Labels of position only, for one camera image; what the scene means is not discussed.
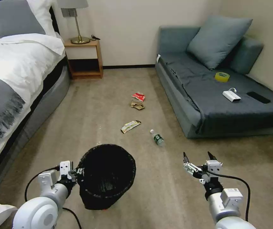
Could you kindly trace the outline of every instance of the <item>carpet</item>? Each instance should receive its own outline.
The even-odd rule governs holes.
[[[130,108],[131,95],[142,92],[145,109]],[[122,134],[127,122],[141,125]],[[155,145],[154,129],[165,139]],[[0,203],[24,203],[27,182],[38,172],[71,160],[77,166],[84,153],[103,143],[122,146],[136,160],[131,189],[105,211],[83,206],[76,186],[65,207],[72,209],[83,228],[214,228],[204,187],[182,167],[183,151],[196,165],[207,151],[223,163],[222,173],[246,180],[252,190],[249,221],[256,228],[273,228],[273,135],[223,139],[186,139],[154,68],[105,70],[103,79],[72,82],[67,96],[18,155],[0,186]],[[239,181],[221,179],[225,188],[247,190]],[[36,181],[28,198],[39,196]],[[11,228],[7,220],[1,228]],[[64,211],[58,229],[78,228]]]

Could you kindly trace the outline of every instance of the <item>wooden nightstand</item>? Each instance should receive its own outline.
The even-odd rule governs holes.
[[[74,80],[102,78],[103,68],[99,40],[83,45],[72,44],[68,40],[64,46]]]

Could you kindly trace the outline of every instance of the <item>black trash can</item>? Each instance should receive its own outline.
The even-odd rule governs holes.
[[[111,207],[132,186],[136,172],[134,158],[113,144],[90,149],[77,168],[84,169],[79,195],[89,210]]]

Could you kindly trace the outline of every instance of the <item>wall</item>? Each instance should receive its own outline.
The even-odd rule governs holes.
[[[88,0],[77,9],[80,33],[101,38],[104,66],[154,64],[160,25],[201,25],[221,0]],[[60,34],[76,36],[74,18],[53,5]]]
[[[250,76],[273,90],[273,1],[222,0],[220,14],[253,18],[247,34],[264,43]]]

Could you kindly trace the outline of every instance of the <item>plastic bottle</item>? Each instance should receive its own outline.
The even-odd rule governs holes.
[[[157,132],[155,132],[154,130],[150,130],[150,133],[157,145],[163,146],[165,144],[164,139]]]

